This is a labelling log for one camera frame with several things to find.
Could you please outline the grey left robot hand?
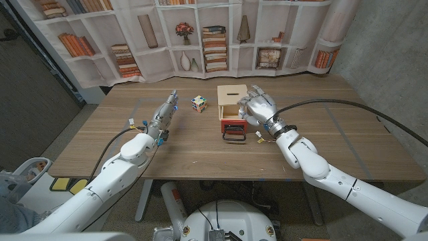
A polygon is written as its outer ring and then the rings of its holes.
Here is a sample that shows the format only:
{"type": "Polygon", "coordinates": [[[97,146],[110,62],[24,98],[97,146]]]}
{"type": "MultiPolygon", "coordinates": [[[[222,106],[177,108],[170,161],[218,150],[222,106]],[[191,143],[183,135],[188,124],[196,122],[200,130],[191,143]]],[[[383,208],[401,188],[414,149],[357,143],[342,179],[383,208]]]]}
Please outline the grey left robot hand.
{"type": "Polygon", "coordinates": [[[177,102],[177,91],[173,90],[167,100],[155,110],[152,120],[147,127],[147,134],[153,139],[158,139],[161,131],[168,129],[172,117],[177,110],[177,102]]]}

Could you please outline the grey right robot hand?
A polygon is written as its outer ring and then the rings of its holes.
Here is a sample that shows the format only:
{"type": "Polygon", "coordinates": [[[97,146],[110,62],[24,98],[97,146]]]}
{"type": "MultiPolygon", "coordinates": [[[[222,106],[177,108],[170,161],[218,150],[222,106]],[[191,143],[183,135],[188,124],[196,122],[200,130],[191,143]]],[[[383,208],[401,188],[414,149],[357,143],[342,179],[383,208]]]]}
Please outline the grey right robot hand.
{"type": "Polygon", "coordinates": [[[245,114],[244,119],[254,126],[263,125],[274,139],[289,131],[298,136],[296,127],[289,126],[281,118],[274,116],[278,110],[273,98],[255,84],[252,88],[254,91],[248,90],[247,96],[237,102],[251,113],[251,115],[245,114]]]}

